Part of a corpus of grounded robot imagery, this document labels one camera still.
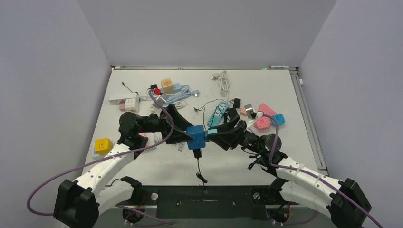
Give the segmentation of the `blue white small adapter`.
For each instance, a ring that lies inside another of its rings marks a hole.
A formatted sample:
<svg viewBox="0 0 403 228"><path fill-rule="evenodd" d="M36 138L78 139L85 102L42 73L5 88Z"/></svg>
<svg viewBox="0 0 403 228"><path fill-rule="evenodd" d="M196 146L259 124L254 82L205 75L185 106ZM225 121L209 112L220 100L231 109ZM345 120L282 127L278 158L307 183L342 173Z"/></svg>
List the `blue white small adapter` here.
<svg viewBox="0 0 403 228"><path fill-rule="evenodd" d="M186 128L186 133L192 138L187 142L189 150L196 150L206 147L203 125L189 126Z"/></svg>

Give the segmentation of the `teal power strip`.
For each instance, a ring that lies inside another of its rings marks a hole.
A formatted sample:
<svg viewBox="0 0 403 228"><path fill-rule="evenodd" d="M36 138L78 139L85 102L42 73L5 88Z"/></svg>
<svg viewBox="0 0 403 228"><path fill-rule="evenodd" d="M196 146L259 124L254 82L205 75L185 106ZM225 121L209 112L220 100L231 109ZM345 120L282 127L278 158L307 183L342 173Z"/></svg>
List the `teal power strip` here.
<svg viewBox="0 0 403 228"><path fill-rule="evenodd" d="M220 121L222 120L224 113L227 111L229 108L229 104L227 102L221 101L219 104L216 106L214 112L210 116L207 126L209 128L218 126Z"/></svg>

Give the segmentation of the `large black power adapter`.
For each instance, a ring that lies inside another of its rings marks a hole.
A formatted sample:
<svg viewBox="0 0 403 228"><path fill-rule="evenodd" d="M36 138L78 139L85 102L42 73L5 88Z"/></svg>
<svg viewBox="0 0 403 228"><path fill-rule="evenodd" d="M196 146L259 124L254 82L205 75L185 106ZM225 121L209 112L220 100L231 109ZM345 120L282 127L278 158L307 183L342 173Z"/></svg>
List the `large black power adapter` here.
<svg viewBox="0 0 403 228"><path fill-rule="evenodd" d="M227 109L226 114L227 114L227 120L228 121L232 121L234 119L237 119L237 120L240 119L240 116L239 116L237 108L229 108L229 109Z"/></svg>

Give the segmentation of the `white charger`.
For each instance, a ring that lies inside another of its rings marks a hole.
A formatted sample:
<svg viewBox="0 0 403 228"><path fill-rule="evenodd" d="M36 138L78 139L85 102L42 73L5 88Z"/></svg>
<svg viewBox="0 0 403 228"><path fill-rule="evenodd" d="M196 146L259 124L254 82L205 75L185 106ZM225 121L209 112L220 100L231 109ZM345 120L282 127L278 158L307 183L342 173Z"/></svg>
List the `white charger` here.
<svg viewBox="0 0 403 228"><path fill-rule="evenodd" d="M178 144L178 151L182 152L182 151L184 150L184 147L185 147L185 143L184 143L184 142L179 143L179 144Z"/></svg>

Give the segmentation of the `salmon pink usb charger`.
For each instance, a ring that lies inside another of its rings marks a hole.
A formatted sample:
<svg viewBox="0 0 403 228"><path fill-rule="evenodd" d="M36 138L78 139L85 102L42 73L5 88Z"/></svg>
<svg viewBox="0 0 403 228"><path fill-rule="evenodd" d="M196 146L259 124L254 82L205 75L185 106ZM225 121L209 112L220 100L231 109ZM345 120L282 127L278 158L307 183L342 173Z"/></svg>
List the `salmon pink usb charger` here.
<svg viewBox="0 0 403 228"><path fill-rule="evenodd" d="M245 107L241 109L240 114L243 116L247 116Z"/></svg>

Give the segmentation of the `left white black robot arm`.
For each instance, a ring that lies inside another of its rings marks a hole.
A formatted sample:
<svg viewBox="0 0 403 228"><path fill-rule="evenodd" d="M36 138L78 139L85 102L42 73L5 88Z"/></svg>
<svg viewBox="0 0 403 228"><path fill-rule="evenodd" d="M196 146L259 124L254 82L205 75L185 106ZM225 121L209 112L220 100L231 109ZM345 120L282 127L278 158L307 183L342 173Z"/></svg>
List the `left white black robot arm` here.
<svg viewBox="0 0 403 228"><path fill-rule="evenodd" d="M91 228L98 217L127 201L136 204L141 200L140 183L124 177L108 187L110 180L126 165L133 162L147 146L142 133L160 132L167 144L192 140L186 129L192 124L182 117L172 104L160 115L139 116L125 112L119 119L120 138L102 159L89 163L91 169L73 181L63 181L59 188L53 217L70 228Z"/></svg>

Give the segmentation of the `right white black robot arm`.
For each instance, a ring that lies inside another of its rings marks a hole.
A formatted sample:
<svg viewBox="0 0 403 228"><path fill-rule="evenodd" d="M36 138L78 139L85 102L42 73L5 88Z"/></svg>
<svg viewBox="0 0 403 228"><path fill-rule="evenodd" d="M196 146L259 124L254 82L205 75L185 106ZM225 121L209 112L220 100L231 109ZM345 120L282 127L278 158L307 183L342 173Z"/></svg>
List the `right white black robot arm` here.
<svg viewBox="0 0 403 228"><path fill-rule="evenodd" d="M205 138L224 150L244 147L255 153L255 164L275 177L269 189L274 203L294 202L328 218L338 228L360 228L372 209L359 184L350 178L338 180L320 174L281 152L279 130L258 136L236 118L207 130Z"/></svg>

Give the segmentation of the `teal usb charger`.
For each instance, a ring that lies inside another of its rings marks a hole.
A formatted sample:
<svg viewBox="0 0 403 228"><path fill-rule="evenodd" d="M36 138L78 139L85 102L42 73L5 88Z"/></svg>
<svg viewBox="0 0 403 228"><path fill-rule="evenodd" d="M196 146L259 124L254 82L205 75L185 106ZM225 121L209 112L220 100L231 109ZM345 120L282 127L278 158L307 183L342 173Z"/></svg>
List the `teal usb charger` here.
<svg viewBox="0 0 403 228"><path fill-rule="evenodd" d="M210 134L216 134L216 133L218 133L218 130L217 130L217 129L208 129L208 130L205 132L205 136L210 135Z"/></svg>

